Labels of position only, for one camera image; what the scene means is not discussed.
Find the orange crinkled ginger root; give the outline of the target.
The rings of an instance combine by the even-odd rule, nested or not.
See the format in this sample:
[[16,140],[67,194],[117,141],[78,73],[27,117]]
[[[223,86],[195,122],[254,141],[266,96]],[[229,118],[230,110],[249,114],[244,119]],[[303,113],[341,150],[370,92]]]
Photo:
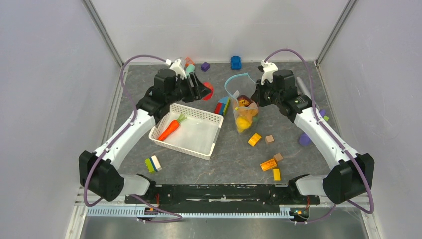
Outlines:
[[239,115],[244,117],[248,121],[253,121],[259,110],[258,106],[255,103],[251,103],[249,106],[238,106],[234,108],[234,111]]

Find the blue toy car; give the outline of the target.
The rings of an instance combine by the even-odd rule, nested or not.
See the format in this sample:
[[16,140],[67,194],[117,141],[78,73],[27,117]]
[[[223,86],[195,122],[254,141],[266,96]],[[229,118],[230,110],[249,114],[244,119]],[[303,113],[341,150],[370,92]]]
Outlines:
[[241,57],[238,55],[230,58],[230,67],[232,70],[240,70],[242,68]]

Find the tan wooden cube lower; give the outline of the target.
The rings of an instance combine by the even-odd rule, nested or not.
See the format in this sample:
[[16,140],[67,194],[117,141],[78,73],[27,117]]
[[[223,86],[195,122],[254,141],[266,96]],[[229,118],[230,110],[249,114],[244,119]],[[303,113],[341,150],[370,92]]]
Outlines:
[[273,159],[274,159],[277,163],[279,163],[279,162],[281,162],[284,158],[283,158],[283,156],[282,156],[280,153],[277,153],[277,154],[275,154],[275,155],[273,156]]

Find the orange carrot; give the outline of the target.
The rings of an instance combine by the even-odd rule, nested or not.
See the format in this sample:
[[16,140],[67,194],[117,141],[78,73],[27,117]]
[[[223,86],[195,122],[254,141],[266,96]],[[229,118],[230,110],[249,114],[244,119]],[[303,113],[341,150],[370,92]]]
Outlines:
[[166,140],[171,134],[173,134],[180,127],[180,124],[186,119],[187,117],[184,114],[180,114],[176,120],[173,120],[170,122],[168,127],[158,137],[158,140],[159,141]]

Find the orange translucent brick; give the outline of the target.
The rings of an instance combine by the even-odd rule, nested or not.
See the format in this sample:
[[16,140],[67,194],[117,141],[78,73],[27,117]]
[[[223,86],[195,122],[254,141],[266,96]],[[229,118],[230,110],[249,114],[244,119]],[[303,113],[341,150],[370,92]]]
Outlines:
[[274,169],[277,167],[277,162],[275,159],[270,159],[266,162],[263,162],[260,164],[260,167],[262,169],[263,172]]

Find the clear zip top bag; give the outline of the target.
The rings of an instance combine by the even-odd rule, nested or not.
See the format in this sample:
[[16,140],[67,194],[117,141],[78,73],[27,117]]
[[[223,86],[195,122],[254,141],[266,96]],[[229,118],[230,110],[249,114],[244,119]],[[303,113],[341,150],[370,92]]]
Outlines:
[[238,133],[246,132],[259,120],[258,105],[251,99],[255,86],[255,81],[248,73],[233,75],[225,82],[224,87],[231,100]]

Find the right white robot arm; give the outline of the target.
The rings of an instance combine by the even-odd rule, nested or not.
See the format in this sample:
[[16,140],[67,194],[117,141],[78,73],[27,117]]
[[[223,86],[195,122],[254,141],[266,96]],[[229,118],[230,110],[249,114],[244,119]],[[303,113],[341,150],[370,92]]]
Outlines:
[[330,168],[326,176],[302,175],[290,180],[287,195],[291,202],[318,195],[341,204],[370,191],[374,159],[351,148],[313,108],[311,99],[298,94],[291,70],[265,71],[251,98],[260,107],[276,105],[310,138]]

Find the orange outline block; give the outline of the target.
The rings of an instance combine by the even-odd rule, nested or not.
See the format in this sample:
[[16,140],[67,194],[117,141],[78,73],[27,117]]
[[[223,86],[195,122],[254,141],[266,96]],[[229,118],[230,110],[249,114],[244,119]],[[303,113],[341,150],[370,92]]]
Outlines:
[[188,67],[189,65],[195,65],[195,62],[190,57],[186,57],[185,58],[185,67]]

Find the yellow rounded brick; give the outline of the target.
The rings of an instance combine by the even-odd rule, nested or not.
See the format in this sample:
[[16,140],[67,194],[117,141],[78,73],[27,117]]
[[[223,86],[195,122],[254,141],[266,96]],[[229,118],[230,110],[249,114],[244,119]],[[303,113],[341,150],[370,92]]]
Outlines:
[[252,147],[255,147],[255,145],[262,139],[262,136],[258,133],[255,133],[252,135],[252,137],[248,140],[248,144]]

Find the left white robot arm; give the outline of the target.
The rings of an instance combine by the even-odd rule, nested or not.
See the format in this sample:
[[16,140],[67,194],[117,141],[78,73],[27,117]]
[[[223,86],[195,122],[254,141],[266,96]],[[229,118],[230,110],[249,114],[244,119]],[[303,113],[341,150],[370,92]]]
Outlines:
[[195,73],[183,78],[171,69],[158,70],[153,86],[135,105],[124,125],[94,152],[83,151],[79,156],[85,204],[94,206],[88,202],[89,191],[109,202],[120,195],[137,195],[145,203],[152,202],[156,189],[150,181],[143,176],[121,175],[120,165],[137,142],[169,112],[171,104],[201,100],[212,93]]

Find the red blue yellow block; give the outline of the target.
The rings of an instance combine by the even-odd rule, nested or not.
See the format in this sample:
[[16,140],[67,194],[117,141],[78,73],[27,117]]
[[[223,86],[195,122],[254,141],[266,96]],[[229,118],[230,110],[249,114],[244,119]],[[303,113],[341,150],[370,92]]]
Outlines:
[[219,99],[215,109],[214,109],[214,113],[215,114],[219,114],[219,115],[226,115],[227,110],[228,110],[228,106],[230,104],[230,97],[229,96],[225,96],[221,99]]

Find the yellow small brick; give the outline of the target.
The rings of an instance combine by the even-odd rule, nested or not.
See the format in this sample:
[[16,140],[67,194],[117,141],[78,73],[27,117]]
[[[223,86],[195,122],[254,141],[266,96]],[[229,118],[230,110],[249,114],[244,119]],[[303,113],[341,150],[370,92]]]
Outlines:
[[273,180],[276,182],[281,181],[281,172],[279,168],[274,168],[272,169],[272,173],[273,173]]

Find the dark red apple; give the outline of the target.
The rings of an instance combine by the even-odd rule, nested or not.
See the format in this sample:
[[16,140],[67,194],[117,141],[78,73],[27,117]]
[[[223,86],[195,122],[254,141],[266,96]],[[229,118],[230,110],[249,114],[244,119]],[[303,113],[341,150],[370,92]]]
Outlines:
[[240,107],[248,107],[253,101],[246,95],[240,95],[237,97],[238,105]]

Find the red strawberry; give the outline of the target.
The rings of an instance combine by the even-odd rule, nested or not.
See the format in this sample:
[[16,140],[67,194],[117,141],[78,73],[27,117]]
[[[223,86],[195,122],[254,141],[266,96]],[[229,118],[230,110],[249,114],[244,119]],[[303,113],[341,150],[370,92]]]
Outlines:
[[213,97],[214,87],[210,82],[204,82],[204,86],[209,89],[209,92],[203,97],[203,100],[207,101]]

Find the yellow lemon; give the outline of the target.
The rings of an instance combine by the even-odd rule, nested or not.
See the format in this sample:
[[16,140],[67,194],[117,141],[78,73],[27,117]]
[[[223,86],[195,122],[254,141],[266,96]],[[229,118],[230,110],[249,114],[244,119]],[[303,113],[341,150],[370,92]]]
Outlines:
[[239,116],[235,119],[235,124],[238,133],[243,133],[247,129],[249,129],[252,123],[243,116]]

